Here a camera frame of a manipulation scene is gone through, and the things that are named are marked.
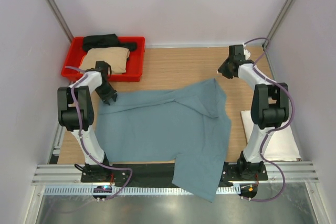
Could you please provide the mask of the blue t-shirt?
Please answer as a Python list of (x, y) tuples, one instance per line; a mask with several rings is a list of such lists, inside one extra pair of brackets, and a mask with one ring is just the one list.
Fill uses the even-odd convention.
[(108, 160), (174, 161), (173, 184), (214, 201), (231, 121), (215, 79), (180, 89), (122, 92), (99, 104), (95, 134)]

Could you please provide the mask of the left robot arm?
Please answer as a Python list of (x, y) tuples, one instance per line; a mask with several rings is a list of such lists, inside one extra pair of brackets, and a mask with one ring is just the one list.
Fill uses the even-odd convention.
[(108, 80), (111, 66), (105, 61), (97, 61), (94, 68), (87, 70), (73, 66), (65, 68), (76, 70), (83, 76), (69, 86), (58, 88), (58, 122), (77, 139), (84, 153), (85, 164), (75, 165), (82, 172), (82, 180), (106, 182), (112, 170), (93, 130), (95, 117), (91, 95), (95, 92), (106, 105), (116, 102), (118, 93)]

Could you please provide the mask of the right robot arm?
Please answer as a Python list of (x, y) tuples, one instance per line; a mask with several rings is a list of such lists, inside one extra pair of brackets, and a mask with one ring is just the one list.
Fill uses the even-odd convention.
[(227, 79), (244, 80), (254, 90), (250, 109), (253, 130), (237, 163), (224, 164), (222, 181), (266, 180), (263, 152), (273, 133), (288, 120), (288, 86), (260, 72), (255, 62), (247, 58), (243, 44), (229, 46), (228, 57), (217, 71)]

